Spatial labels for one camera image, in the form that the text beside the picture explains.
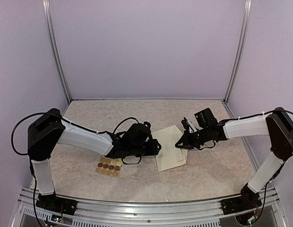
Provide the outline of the cream paper envelope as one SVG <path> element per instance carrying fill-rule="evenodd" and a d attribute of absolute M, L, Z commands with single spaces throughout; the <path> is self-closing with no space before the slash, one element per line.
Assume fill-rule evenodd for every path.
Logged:
<path fill-rule="evenodd" d="M 186 164 L 188 150 L 176 148 L 175 146 L 182 135 L 183 133 L 176 125 L 152 133 L 153 138 L 157 139 L 161 145 L 161 149 L 156 155 L 159 172 Z"/>

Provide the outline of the round seal sticker sheet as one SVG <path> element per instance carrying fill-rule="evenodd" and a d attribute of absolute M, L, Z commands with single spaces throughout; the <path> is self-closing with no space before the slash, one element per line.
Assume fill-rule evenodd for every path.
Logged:
<path fill-rule="evenodd" d="M 113 178 L 118 178 L 122 165 L 123 163 L 120 158 L 114 159 L 101 156 L 96 166 L 95 173 L 110 176 Z"/>

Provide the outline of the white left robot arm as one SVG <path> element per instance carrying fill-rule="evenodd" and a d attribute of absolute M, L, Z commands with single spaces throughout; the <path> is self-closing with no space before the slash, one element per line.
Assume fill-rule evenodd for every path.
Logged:
<path fill-rule="evenodd" d="M 57 144 L 70 145 L 96 152 L 107 158 L 124 159 L 155 156 L 161 145 L 151 135 L 149 122 L 134 123 L 127 131 L 112 133 L 94 131 L 63 118 L 56 108 L 40 113 L 28 128 L 28 156 L 32 163 L 42 202 L 50 210 L 61 206 L 54 195 L 50 157 Z"/>

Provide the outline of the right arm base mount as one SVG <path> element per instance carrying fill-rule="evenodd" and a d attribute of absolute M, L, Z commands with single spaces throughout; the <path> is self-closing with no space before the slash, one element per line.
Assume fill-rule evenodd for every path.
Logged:
<path fill-rule="evenodd" d="M 254 193 L 248 184 L 244 185 L 240 191 L 240 196 L 221 201 L 224 215 L 250 210 L 262 206 L 259 192 Z"/>

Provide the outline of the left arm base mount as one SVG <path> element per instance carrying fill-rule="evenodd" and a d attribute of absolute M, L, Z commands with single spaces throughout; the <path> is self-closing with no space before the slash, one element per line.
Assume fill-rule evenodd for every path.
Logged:
<path fill-rule="evenodd" d="M 36 206 L 45 210 L 60 213 L 61 215 L 74 215 L 77 208 L 77 201 L 51 195 L 38 195 Z"/>

